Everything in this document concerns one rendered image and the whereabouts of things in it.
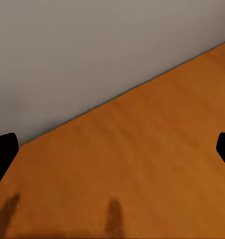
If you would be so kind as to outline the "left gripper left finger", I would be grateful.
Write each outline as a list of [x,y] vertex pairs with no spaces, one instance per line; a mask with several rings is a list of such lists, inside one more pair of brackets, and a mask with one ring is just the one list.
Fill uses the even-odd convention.
[[19,152],[19,145],[14,132],[0,136],[0,181]]

